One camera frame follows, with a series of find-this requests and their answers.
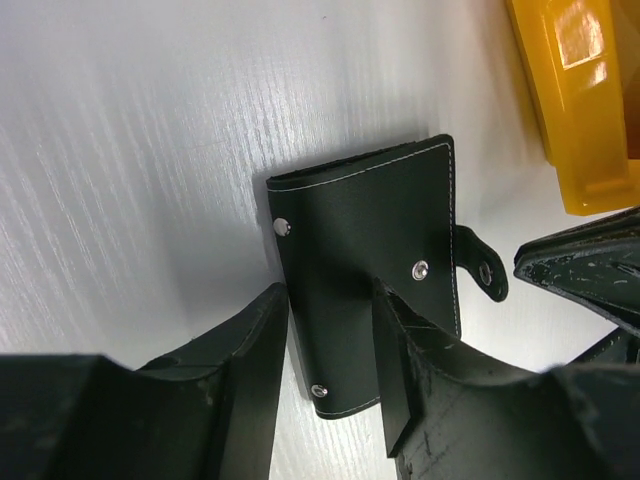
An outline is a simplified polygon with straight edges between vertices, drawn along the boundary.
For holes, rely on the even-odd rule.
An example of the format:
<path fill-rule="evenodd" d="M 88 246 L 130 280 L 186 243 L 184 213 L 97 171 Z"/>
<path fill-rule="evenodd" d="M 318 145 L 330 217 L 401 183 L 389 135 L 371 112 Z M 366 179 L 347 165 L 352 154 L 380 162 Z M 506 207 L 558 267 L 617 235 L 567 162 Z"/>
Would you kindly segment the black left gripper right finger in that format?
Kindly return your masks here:
<path fill-rule="evenodd" d="M 635 479 L 639 368 L 590 353 L 542 373 L 491 357 L 374 284 L 388 456 L 402 479 Z"/>

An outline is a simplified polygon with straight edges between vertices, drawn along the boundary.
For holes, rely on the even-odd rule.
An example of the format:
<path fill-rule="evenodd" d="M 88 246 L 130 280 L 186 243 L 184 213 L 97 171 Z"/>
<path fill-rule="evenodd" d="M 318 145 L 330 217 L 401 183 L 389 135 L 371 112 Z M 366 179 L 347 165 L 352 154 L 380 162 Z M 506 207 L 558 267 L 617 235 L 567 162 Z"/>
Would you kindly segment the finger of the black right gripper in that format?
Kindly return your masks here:
<path fill-rule="evenodd" d="M 522 245 L 514 276 L 639 334 L 639 209 Z"/>

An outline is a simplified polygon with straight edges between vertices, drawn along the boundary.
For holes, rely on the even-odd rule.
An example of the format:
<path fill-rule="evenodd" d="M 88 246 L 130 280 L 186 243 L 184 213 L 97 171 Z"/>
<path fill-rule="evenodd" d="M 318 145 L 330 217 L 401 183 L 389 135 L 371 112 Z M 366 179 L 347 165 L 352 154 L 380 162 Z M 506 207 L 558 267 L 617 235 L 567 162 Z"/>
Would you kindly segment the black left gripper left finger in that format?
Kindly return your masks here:
<path fill-rule="evenodd" d="M 137 370 L 103 355 L 3 355 L 2 477 L 267 478 L 288 316 L 275 283 Z"/>

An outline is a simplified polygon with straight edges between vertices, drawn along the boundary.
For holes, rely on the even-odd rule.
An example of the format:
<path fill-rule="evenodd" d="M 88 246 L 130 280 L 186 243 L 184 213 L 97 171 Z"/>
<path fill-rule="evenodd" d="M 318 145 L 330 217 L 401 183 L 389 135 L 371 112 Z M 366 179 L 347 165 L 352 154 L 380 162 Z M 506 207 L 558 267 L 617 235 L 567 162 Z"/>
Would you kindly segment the yellow plastic bin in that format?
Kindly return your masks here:
<path fill-rule="evenodd" d="M 567 213 L 639 203 L 639 4 L 507 4 Z"/>

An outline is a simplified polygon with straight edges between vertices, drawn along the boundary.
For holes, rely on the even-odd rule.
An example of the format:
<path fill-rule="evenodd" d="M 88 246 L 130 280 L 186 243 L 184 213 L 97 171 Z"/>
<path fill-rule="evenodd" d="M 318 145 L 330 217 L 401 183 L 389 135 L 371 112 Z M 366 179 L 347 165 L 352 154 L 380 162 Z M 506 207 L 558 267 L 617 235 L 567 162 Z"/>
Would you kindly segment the black leather card holder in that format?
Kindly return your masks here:
<path fill-rule="evenodd" d="M 404 143 L 271 177 L 272 228 L 317 415 L 341 419 L 376 404 L 373 284 L 462 333 L 457 272 L 496 302 L 508 295 L 499 255 L 456 220 L 450 135 Z"/>

